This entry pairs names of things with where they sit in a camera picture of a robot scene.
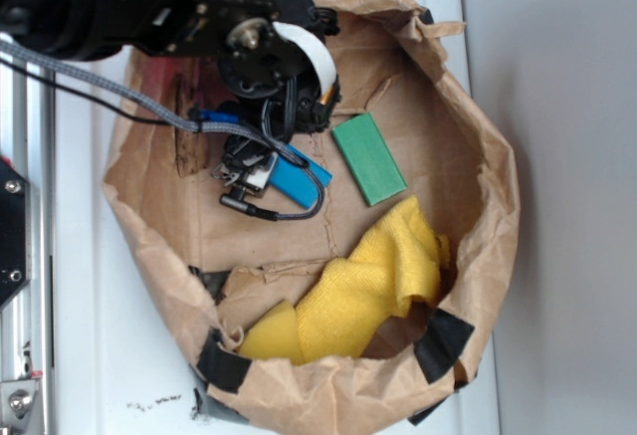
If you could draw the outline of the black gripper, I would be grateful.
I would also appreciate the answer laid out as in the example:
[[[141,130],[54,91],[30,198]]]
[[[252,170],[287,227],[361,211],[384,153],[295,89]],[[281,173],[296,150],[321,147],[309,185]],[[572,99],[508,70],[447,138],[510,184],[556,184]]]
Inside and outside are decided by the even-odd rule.
[[[338,32],[337,13],[325,7],[275,21],[247,17],[229,23],[217,32],[220,77],[246,107],[273,104],[283,132],[321,132],[340,99],[325,43]]]

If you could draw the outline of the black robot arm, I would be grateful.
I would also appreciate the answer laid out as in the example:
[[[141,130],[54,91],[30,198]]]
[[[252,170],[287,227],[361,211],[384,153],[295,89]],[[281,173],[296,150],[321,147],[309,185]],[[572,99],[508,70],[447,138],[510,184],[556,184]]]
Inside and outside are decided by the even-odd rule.
[[[1,0],[1,29],[59,60],[101,60],[124,46],[212,58],[246,115],[270,102],[283,131],[326,129],[339,99],[325,46],[337,16],[313,0]]]

